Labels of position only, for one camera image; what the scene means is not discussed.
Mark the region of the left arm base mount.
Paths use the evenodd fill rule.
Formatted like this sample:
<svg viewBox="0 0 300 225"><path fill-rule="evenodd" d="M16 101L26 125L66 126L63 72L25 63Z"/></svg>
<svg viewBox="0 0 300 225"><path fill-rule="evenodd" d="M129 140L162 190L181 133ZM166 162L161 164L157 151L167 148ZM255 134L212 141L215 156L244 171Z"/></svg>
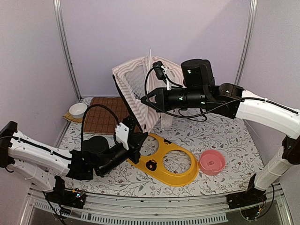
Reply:
<svg viewBox="0 0 300 225"><path fill-rule="evenodd" d="M67 190L65 181L60 176L54 176L55 186L51 192L45 194L45 199L59 206L68 206L83 209L86 201L86 192L83 189Z"/></svg>

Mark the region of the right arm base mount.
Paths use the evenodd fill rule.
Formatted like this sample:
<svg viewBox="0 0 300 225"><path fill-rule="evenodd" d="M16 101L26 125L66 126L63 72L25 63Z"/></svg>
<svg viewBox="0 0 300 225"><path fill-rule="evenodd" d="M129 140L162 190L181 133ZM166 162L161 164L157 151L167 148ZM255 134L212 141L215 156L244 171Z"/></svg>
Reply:
<svg viewBox="0 0 300 225"><path fill-rule="evenodd" d="M266 190L259 190L256 188L255 177L256 174L254 174L250 178L246 191L228 194L226 196L226 201L228 203L229 209L241 208L267 200L265 194Z"/></svg>

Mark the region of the white tent pole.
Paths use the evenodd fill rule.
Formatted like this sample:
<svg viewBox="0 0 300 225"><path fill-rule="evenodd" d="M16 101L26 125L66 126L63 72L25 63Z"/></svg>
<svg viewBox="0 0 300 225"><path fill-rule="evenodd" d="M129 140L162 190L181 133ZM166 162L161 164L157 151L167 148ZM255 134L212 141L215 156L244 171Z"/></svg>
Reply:
<svg viewBox="0 0 300 225"><path fill-rule="evenodd" d="M149 49L149 55L148 55L148 71L152 68L152 49ZM149 90L149 77L145 80L146 82L146 93L148 93ZM144 130L147 128L147 118L148 118L148 106L146 106L146 115L145 115L145 123L144 123Z"/></svg>

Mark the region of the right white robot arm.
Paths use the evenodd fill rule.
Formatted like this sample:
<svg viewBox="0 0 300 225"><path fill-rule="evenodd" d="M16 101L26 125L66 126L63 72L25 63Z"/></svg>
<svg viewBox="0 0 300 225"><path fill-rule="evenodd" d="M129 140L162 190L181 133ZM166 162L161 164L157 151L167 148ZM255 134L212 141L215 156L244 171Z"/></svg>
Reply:
<svg viewBox="0 0 300 225"><path fill-rule="evenodd" d="M249 181L242 200L253 204L261 193L290 167L298 165L300 158L300 111L272 102L244 88L224 83L216 85L208 60L191 59L181 64L184 86L155 88L145 92L141 102L158 113L170 114L171 110L204 109L230 119L253 121L286 135L283 147Z"/></svg>

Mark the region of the pink striped pet tent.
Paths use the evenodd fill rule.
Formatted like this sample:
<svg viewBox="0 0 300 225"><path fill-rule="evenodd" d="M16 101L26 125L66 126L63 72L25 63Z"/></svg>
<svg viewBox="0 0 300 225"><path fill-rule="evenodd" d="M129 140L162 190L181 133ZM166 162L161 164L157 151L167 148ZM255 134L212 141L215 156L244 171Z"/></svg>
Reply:
<svg viewBox="0 0 300 225"><path fill-rule="evenodd" d="M119 88L119 93L124 97L133 115L136 117L143 132L150 132L157 124L159 118L161 128L170 128L174 117L156 112L154 109L143 104L141 98L145 96L144 82L152 63L161 61L169 68L168 77L175 83L183 85L183 75L180 65L158 56L143 56L112 69L112 74Z"/></svg>

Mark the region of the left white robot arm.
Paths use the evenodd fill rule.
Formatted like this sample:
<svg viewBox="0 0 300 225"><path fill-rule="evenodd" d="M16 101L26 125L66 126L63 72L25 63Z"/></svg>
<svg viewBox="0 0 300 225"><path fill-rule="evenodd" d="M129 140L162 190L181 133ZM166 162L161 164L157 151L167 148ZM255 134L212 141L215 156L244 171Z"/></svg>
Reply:
<svg viewBox="0 0 300 225"><path fill-rule="evenodd" d="M24 135L17 123L10 121L0 131L0 166L8 172L22 174L37 185L48 201L70 203L83 200L84 190L68 191L63 177L75 180L92 180L104 177L126 160L134 164L141 157L140 149L148 132L136 132L137 120L127 116L119 121L108 107L99 104L116 120L113 134L114 146L110 147L103 136L81 139L80 150L63 150Z"/></svg>

